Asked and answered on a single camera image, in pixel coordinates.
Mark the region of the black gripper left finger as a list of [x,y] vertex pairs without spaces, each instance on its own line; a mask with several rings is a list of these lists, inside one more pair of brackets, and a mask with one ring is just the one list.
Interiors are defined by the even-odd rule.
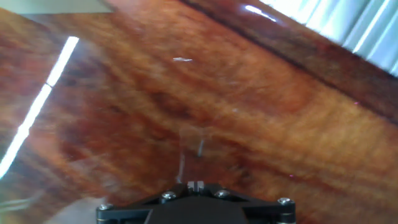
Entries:
[[192,196],[196,183],[176,184],[170,189],[146,197],[126,206],[110,203],[101,204],[96,208],[96,224],[127,223],[127,221],[145,221],[153,209],[177,199]]

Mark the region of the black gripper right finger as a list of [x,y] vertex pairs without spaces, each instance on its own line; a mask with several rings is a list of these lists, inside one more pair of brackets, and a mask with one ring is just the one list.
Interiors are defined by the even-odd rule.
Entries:
[[268,202],[243,195],[220,184],[205,184],[204,181],[196,182],[196,194],[237,205],[250,222],[264,220],[266,223],[295,223],[295,202],[287,197]]

